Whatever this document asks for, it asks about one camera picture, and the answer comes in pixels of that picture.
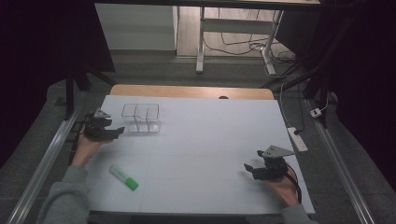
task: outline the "green marker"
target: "green marker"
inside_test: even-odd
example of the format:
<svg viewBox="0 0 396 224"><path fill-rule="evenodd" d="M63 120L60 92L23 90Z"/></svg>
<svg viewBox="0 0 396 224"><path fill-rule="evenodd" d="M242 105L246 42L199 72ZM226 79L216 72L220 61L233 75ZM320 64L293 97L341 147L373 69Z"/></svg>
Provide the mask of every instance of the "green marker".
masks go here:
<svg viewBox="0 0 396 224"><path fill-rule="evenodd" d="M125 174L118 165L112 165L108 171L131 190L135 190L139 186L131 177Z"/></svg>

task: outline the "clear plastic container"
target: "clear plastic container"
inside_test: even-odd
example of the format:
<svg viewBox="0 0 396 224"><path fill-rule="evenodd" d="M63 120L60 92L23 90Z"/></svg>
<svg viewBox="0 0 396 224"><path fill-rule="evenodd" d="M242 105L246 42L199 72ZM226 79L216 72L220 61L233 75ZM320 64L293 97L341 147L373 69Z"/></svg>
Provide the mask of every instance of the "clear plastic container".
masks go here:
<svg viewBox="0 0 396 224"><path fill-rule="evenodd" d="M131 133L157 133L161 129L160 107L151 104L127 104L122 118Z"/></svg>

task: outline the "white paper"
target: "white paper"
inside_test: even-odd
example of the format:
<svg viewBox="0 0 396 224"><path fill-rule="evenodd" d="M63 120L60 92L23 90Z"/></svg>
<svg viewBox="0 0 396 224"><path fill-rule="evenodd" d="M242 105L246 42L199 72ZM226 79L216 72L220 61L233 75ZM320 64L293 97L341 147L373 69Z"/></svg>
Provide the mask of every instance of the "white paper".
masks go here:
<svg viewBox="0 0 396 224"><path fill-rule="evenodd" d="M158 214L278 214L281 203L244 163L262 167L257 150L292 145L274 100L107 96L108 129L124 126L125 104L160 106L158 133L125 133L103 146L87 166L95 211ZM285 158L315 213L295 156ZM138 184L132 191L108 173L117 164Z"/></svg>

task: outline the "cable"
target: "cable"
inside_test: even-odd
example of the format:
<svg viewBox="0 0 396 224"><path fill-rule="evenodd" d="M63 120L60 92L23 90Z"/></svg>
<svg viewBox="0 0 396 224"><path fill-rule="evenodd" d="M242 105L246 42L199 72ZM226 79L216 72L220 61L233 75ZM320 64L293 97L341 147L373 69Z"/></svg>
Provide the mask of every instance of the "cable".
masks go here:
<svg viewBox="0 0 396 224"><path fill-rule="evenodd" d="M298 200L298 202L299 203L301 203L301 201L302 201L302 193L301 193L301 188L300 188L300 186L298 185L298 177L297 177L297 174L296 174L296 172L294 171L294 169L293 168L291 168L291 166L290 165L288 165L289 166L289 168L294 172L294 175L296 176L296 178L294 179L291 175L289 175L288 173L286 173L285 174L285 177L294 185L294 187L296 188L296 191L297 191L297 200Z"/></svg>
<svg viewBox="0 0 396 224"><path fill-rule="evenodd" d="M206 44L205 39L204 39L204 44L205 44L205 46L207 46L209 49L216 50L216 51L220 51L220 52L224 52L224 53L228 53L228 54L232 54L232 55L243 55L243 54L247 54L247 53L249 53L249 52L251 52L251 51L254 50L254 49L250 49L250 50L248 50L248 51L246 51L246 52L242 52L242 53L232 53L232 52L229 52L229 51L226 51L226 50L223 50L223 49L213 49L213 48L210 48L210 47Z"/></svg>
<svg viewBox="0 0 396 224"><path fill-rule="evenodd" d="M265 44L263 44L263 43L258 43L258 42L253 42L253 43L248 43L248 47L250 48L250 49L256 49L256 48L265 48Z"/></svg>
<svg viewBox="0 0 396 224"><path fill-rule="evenodd" d="M335 14L335 9L336 9L336 8L337 8L337 0L334 0L334 8L332 9L332 14L330 14L329 19L328 19L327 22L331 22L332 17L333 17L334 14Z"/></svg>
<svg viewBox="0 0 396 224"><path fill-rule="evenodd" d="M247 19L250 18L251 12L252 12L252 9L249 10L249 14L248 14L248 16L247 16ZM260 14L260 10L257 11L256 20L259 18L259 14ZM220 8L218 8L218 16L219 16L219 19L222 18ZM224 40L223 33L220 33L220 35L221 35L221 40L222 40L222 42L223 42L224 45L237 45L237 44L246 44L246 43L249 43L249 47L250 47L250 48L251 48L251 46L250 46L251 43L250 43L250 42L262 41L262 40L267 40L267 39L268 39L268 38L262 38L262 39L252 40L251 38L253 37L253 35L250 35L250 38L249 38L248 41L226 43L225 40Z"/></svg>
<svg viewBox="0 0 396 224"><path fill-rule="evenodd" d="M84 118L82 119L82 121L80 122L76 122L79 124L78 126L78 130L77 130L77 135L75 136L74 140L73 140L73 146L70 149L70 155L69 155L69 165L72 163L74 156L76 154L76 150L77 150L77 145L78 145L78 140L79 140L79 136L82 135L83 133L81 132L82 128L84 127L84 125L87 123L87 118L92 117L93 113L87 114L84 116Z"/></svg>
<svg viewBox="0 0 396 224"><path fill-rule="evenodd" d="M267 75L270 78L296 77L296 75L292 75L292 73L295 70L297 70L299 67L300 67L300 64L295 62L282 75L280 75L280 76L271 76L270 74L268 74L268 71L266 70L266 68L267 68L267 63L266 63L265 67L264 67L264 71L265 71L265 75Z"/></svg>
<svg viewBox="0 0 396 224"><path fill-rule="evenodd" d="M315 48L310 50L310 52L306 53L303 56L300 56L298 58L298 60L296 60L296 61L301 63L303 61L310 61L310 60L315 61L316 59L321 58L321 52L323 52L323 50L326 49L326 47L328 46L329 42L331 42L332 39L336 36L337 31L338 31L337 29L332 28L330 30L330 32L328 32L328 35L325 36L323 41L320 42L320 44L315 46Z"/></svg>
<svg viewBox="0 0 396 224"><path fill-rule="evenodd" d="M298 92L298 101L299 101L299 104L300 104L300 111L301 111L301 119L302 119L302 121L303 121L303 128L302 129L300 129L300 130L296 130L294 133L295 134L298 134L298 133L300 133L300 132L303 132L304 130L305 130L305 121L304 121L304 113L303 113L303 106L302 106L302 103L301 103L301 96L300 96L300 83L297 85L297 92Z"/></svg>
<svg viewBox="0 0 396 224"><path fill-rule="evenodd" d="M271 58L272 58L275 62L277 62L277 63L294 63L294 62L296 61L294 58L283 58L283 59L282 59L282 58L279 57L279 55L280 55L281 53L291 52L291 50L280 51L280 52L277 54L277 57L274 55L272 49L270 50L270 52L271 52Z"/></svg>
<svg viewBox="0 0 396 224"><path fill-rule="evenodd" d="M329 97L326 99L326 105L325 105L322 109L320 109L320 111L326 109L326 107L327 107L328 104L329 104Z"/></svg>
<svg viewBox="0 0 396 224"><path fill-rule="evenodd" d="M285 85L285 83L282 84L282 86L280 87L280 95L279 95L279 102L280 102L280 110L282 111L282 116L283 119L286 121L286 123L289 125L289 127L291 128L291 125L288 121L288 119L286 119L285 116L285 111L283 110L283 103L282 103L282 91L283 91L283 85Z"/></svg>
<svg viewBox="0 0 396 224"><path fill-rule="evenodd" d="M273 22L275 22L275 14L276 14L276 10L274 10L274 14L273 14Z"/></svg>

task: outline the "metal rail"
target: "metal rail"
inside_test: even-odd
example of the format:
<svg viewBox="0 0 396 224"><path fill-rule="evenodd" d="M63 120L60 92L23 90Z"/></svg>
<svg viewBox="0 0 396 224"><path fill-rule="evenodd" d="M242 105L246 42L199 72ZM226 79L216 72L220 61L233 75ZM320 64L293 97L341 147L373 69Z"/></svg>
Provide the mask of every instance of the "metal rail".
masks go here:
<svg viewBox="0 0 396 224"><path fill-rule="evenodd" d="M35 202L35 198L38 195L38 192L41 190L41 187L46 180L50 169L52 168L53 163L58 157L59 151L64 144L64 140L67 137L67 134L70 132L73 127L73 123L76 120L79 112L82 108L82 103L84 102L87 96L86 92L79 92L76 97L76 106L75 110L70 116L69 120L64 120L61 124L61 127L58 129L58 132L52 139L52 142L49 144L49 148L41 159L41 162L38 164L35 173L30 179L26 189L24 190L22 196L18 200L17 205L12 211L11 216L8 218L7 224L17 224L23 223L29 214L30 209L32 208L33 203Z"/></svg>
<svg viewBox="0 0 396 224"><path fill-rule="evenodd" d="M315 109L309 101L305 100L305 103L309 111ZM320 121L318 121L317 119L315 119L315 125L318 129L318 132L325 147L329 152L330 158L332 159L332 162L334 164L334 168L341 178L344 189L346 190L346 193L349 195L350 200L355 207L356 213L361 220L361 223L375 224L370 209L367 206L366 201L364 201L364 198L361 195L361 191L358 189L355 182L353 181L353 178L342 159L337 145L332 140L332 136L330 135L329 131L327 129L324 129Z"/></svg>

